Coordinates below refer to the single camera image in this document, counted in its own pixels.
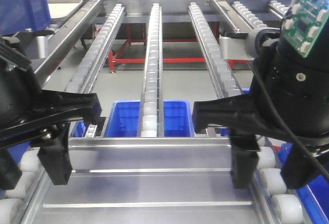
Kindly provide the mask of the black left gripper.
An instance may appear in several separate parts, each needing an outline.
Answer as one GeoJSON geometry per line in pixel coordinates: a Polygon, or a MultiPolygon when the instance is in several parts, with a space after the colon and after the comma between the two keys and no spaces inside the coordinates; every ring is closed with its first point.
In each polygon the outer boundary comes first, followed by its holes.
{"type": "MultiPolygon", "coordinates": [[[[97,124],[102,112],[96,93],[43,90],[31,61],[1,40],[1,148],[31,140],[54,185],[68,184],[70,123],[97,124]]],[[[1,149],[1,190],[13,190],[22,171],[7,149],[1,149]]]]}

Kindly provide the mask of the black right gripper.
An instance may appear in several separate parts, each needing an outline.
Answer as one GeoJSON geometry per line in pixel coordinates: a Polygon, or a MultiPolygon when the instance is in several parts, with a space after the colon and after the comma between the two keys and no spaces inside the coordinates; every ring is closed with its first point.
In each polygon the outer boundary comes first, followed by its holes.
{"type": "MultiPolygon", "coordinates": [[[[284,183],[288,189],[300,189],[324,176],[312,159],[328,171],[328,43],[303,58],[277,28],[258,28],[249,33],[249,51],[256,57],[255,68],[276,111],[303,144],[286,142],[280,148],[284,183]]],[[[236,189],[249,186],[259,161],[253,115],[250,95],[196,101],[193,105],[196,132],[210,125],[228,128],[230,174],[236,189]]]]}

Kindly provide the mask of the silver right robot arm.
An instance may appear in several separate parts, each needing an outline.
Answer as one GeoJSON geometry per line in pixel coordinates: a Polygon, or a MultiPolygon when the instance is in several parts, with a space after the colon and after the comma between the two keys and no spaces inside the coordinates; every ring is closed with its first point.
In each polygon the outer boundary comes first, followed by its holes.
{"type": "Polygon", "coordinates": [[[293,144],[281,169],[288,188],[328,177],[328,30],[306,58],[275,29],[221,38],[220,49],[226,60],[251,61],[250,92],[195,102],[193,123],[196,131],[209,124],[228,127],[234,186],[250,182],[259,161],[256,135],[293,144]]]}

